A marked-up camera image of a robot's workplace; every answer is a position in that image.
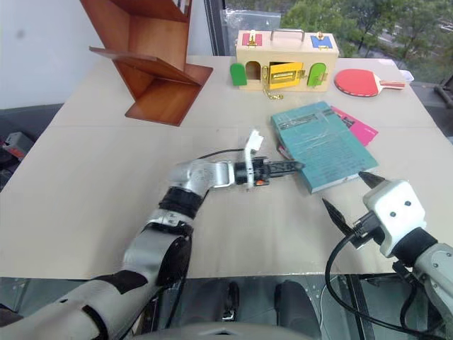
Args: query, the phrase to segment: pink book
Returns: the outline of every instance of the pink book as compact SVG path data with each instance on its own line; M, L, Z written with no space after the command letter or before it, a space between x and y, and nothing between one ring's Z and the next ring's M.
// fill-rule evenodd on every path
M367 146L369 142L377 135L377 131L372 127L362 123L360 120L348 115L346 112L331 106L333 112L335 112L338 117L346 124L349 130L353 133L354 136L362 143L363 146Z

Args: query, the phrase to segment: book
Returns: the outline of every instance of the book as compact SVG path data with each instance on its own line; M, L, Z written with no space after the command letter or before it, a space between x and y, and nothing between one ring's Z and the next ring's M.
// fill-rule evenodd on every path
M305 167L310 193L356 178L377 161L324 101L273 115L281 145Z
M363 146L367 146L374 137L378 134L378 132L373 129L372 127L362 123L357 118L348 115L346 112L343 112L339 108L335 106L331 106L333 112L335 112L338 117L341 118L343 123L346 124L348 129L357 137L357 139L362 143Z

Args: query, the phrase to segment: teal book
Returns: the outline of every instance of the teal book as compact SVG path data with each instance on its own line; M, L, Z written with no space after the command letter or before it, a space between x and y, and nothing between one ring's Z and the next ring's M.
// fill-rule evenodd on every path
M273 115L282 146L305 164L310 193L348 181L378 163L324 101Z

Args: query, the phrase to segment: white cable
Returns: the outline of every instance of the white cable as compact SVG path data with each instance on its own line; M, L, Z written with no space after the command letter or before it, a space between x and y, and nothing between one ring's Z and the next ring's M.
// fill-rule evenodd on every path
M338 277L338 275L334 276L331 278L331 282L333 280L335 280L336 278ZM327 285L324 285L322 291L321 291L321 295L319 296L319 329L322 329L323 328L323 321L324 321L324 318L323 318L323 296L324 296L324 291L326 290L327 288Z

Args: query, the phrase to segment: wooden shelf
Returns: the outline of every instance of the wooden shelf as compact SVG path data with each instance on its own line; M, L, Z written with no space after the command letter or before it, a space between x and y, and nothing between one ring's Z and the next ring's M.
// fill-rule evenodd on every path
M186 64L191 1L81 0L136 103L127 117L179 125L212 72Z

